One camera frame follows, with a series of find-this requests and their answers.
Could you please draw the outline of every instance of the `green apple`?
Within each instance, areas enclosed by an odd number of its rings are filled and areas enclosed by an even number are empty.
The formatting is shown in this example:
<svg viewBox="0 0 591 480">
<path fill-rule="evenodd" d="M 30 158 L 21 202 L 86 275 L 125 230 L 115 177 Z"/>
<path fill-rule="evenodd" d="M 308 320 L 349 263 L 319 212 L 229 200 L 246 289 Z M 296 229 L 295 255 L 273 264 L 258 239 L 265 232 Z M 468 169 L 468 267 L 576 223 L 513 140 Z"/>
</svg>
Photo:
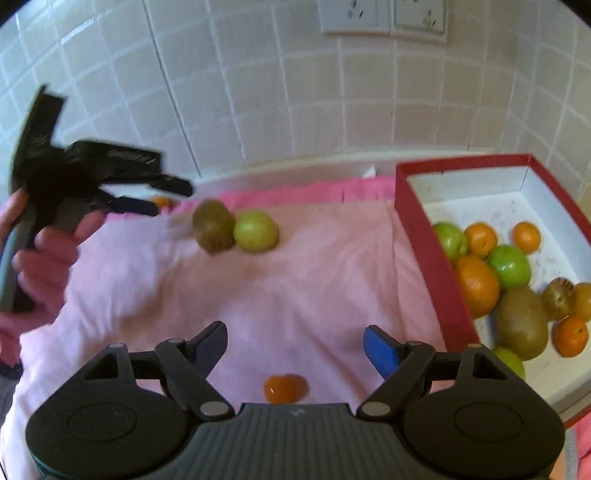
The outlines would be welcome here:
<svg viewBox="0 0 591 480">
<path fill-rule="evenodd" d="M 248 210 L 236 219 L 234 240 L 245 252 L 266 252 L 277 245 L 279 227 L 262 210 Z"/>
<path fill-rule="evenodd" d="M 491 250 L 486 262 L 499 278 L 502 291 L 530 284 L 530 262 L 515 247 L 511 245 L 498 245 Z"/>
<path fill-rule="evenodd" d="M 456 225 L 450 222 L 437 222 L 433 229 L 450 262 L 468 253 L 468 239 Z"/>
<path fill-rule="evenodd" d="M 520 379 L 525 380 L 525 369 L 523 368 L 523 362 L 515 352 L 509 350 L 508 348 L 498 346 L 492 350 L 492 353 L 494 353 L 506 366 L 511 368 Z"/>
</svg>

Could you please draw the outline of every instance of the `box of fruit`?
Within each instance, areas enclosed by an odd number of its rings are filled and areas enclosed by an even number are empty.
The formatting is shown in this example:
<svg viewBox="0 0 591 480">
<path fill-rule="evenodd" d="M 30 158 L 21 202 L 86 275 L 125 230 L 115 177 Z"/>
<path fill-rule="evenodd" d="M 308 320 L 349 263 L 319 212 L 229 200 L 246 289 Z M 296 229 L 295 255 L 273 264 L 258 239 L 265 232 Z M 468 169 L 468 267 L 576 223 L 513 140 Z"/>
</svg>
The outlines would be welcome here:
<svg viewBox="0 0 591 480">
<path fill-rule="evenodd" d="M 530 155 L 399 164 L 395 207 L 450 351 L 483 343 L 570 424 L 591 406 L 591 225 Z"/>
</svg>

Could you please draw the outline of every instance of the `kiwi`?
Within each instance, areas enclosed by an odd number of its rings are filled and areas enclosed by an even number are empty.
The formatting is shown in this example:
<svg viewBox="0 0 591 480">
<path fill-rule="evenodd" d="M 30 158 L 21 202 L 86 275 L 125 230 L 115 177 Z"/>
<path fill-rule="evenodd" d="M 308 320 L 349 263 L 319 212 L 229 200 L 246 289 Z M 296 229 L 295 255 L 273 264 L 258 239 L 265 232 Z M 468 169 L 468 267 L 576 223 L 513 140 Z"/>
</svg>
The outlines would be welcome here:
<svg viewBox="0 0 591 480">
<path fill-rule="evenodd" d="M 570 314 L 574 285 L 567 278 L 558 277 L 548 283 L 540 300 L 548 314 L 548 320 L 562 320 Z"/>
<path fill-rule="evenodd" d="M 193 212 L 193 234 L 210 255 L 233 247 L 235 224 L 232 212 L 219 200 L 204 200 Z"/>
<path fill-rule="evenodd" d="M 538 296 L 527 286 L 508 290 L 499 300 L 495 337 L 500 346 L 522 360 L 541 354 L 548 344 L 548 314 Z"/>
</svg>

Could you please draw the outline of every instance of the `pink sleeve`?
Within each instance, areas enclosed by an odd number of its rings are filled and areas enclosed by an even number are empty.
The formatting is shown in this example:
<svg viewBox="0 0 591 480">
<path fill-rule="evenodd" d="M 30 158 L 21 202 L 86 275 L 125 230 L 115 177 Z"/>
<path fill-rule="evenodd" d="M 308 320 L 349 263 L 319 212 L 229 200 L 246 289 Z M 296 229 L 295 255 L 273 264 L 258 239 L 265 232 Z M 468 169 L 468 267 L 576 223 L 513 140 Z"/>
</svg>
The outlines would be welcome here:
<svg viewBox="0 0 591 480">
<path fill-rule="evenodd" d="M 574 425 L 579 451 L 578 478 L 591 478 L 591 414 L 583 417 Z"/>
</svg>

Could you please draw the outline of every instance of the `person's arm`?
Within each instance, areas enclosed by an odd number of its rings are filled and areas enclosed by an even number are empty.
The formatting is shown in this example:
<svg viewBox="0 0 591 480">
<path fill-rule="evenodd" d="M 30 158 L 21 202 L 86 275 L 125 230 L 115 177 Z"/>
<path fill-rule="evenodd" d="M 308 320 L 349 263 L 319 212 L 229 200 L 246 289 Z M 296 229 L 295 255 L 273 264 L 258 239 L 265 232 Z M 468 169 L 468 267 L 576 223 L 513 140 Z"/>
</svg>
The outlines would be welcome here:
<svg viewBox="0 0 591 480">
<path fill-rule="evenodd" d="M 0 206 L 0 249 L 4 248 L 11 226 L 24 211 L 27 200 L 27 193 L 21 189 Z M 35 237 L 36 250 L 20 250 L 14 256 L 12 266 L 18 272 L 18 283 L 36 307 L 31 313 L 0 313 L 2 362 L 16 364 L 20 354 L 18 337 L 56 319 L 64 304 L 69 269 L 78 258 L 78 246 L 104 221 L 104 213 L 96 210 L 82 219 L 74 235 L 44 228 Z"/>
</svg>

